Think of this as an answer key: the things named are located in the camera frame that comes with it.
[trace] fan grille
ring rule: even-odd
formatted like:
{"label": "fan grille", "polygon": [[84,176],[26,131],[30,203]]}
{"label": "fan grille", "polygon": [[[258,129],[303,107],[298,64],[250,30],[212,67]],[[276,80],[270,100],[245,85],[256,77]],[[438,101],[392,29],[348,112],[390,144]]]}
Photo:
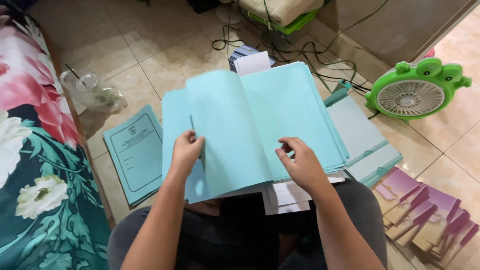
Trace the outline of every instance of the fan grille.
{"label": "fan grille", "polygon": [[422,80],[405,80],[385,86],[377,95],[384,111],[400,116],[416,116],[436,110],[445,100],[443,89]]}

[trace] certificate paper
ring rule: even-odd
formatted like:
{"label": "certificate paper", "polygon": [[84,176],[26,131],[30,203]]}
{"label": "certificate paper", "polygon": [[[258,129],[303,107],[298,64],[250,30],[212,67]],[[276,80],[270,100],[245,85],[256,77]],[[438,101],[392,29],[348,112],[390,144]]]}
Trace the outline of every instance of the certificate paper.
{"label": "certificate paper", "polygon": [[150,105],[103,133],[130,205],[137,205],[162,183],[162,127]]}

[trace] plastic bag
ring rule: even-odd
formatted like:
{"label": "plastic bag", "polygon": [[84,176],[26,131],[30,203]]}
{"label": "plastic bag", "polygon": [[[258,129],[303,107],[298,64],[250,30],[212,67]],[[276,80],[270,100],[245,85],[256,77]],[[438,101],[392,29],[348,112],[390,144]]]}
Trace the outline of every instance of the plastic bag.
{"label": "plastic bag", "polygon": [[128,106],[120,90],[102,83],[90,71],[65,71],[60,75],[60,82],[68,88],[75,101],[88,109],[116,114],[122,112]]}

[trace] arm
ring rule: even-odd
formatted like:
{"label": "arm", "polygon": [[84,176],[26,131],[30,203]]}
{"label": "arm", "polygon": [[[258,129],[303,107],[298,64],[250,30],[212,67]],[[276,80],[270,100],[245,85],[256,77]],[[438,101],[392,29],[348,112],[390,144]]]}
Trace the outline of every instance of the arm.
{"label": "arm", "polygon": [[204,137],[193,130],[182,133],[173,147],[172,164],[135,240],[122,270],[171,270],[175,267],[183,215],[185,182],[198,159]]}
{"label": "arm", "polygon": [[[385,270],[353,225],[314,152],[296,137],[278,141],[283,143],[276,150],[278,157],[292,180],[310,194],[317,206],[318,232],[328,269]],[[295,153],[288,157],[292,150]]]}

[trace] person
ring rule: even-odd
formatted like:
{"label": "person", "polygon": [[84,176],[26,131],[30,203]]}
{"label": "person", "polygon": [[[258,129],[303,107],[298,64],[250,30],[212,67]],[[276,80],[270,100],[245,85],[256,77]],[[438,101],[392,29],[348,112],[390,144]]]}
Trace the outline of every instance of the person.
{"label": "person", "polygon": [[302,140],[278,141],[278,158],[312,197],[310,211],[265,216],[261,196],[226,198],[218,216],[185,209],[185,182],[205,142],[189,130],[175,141],[153,205],[114,228],[110,269],[385,270],[384,225],[372,192],[350,179],[330,184]]}

